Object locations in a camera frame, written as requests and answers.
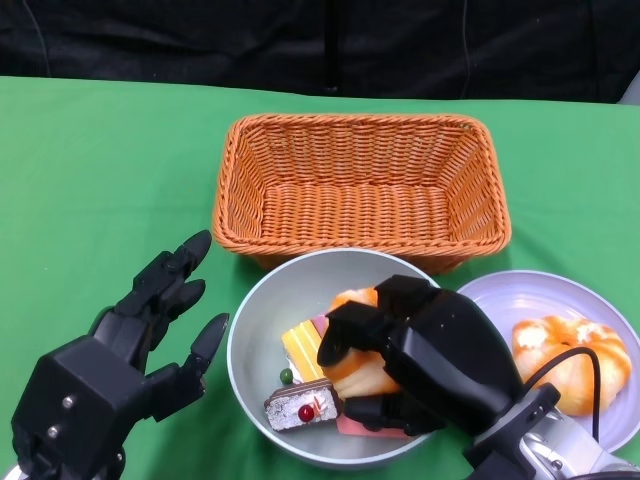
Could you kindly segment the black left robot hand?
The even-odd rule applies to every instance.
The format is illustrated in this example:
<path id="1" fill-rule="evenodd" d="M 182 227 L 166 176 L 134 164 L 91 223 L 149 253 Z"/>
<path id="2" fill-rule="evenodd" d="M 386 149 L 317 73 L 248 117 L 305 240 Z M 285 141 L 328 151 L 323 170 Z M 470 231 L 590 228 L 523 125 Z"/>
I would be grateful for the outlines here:
<path id="1" fill-rule="evenodd" d="M 144 372 L 149 353 L 159 346 L 169 325 L 202 298 L 205 281 L 189 277 L 211 244 L 211 233 L 202 230 L 175 251 L 161 252 L 134 277 L 131 291 L 123 299 L 100 312 L 89 334 Z M 143 377 L 143 390 L 151 394 L 146 417 L 160 422 L 204 395 L 204 374 L 228 322 L 227 313 L 214 316 L 193 341 L 183 365 L 173 363 Z"/>

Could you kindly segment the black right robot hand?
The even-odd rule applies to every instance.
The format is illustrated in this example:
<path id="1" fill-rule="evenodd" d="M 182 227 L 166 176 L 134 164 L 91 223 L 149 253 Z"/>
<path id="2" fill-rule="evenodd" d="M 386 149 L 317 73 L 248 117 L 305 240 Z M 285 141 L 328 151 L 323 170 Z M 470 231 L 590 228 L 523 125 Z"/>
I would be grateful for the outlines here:
<path id="1" fill-rule="evenodd" d="M 375 305 L 329 312 L 317 354 L 345 417 L 374 432 L 478 435 L 523 397 L 509 347 L 468 297 L 403 275 L 374 290 Z"/>

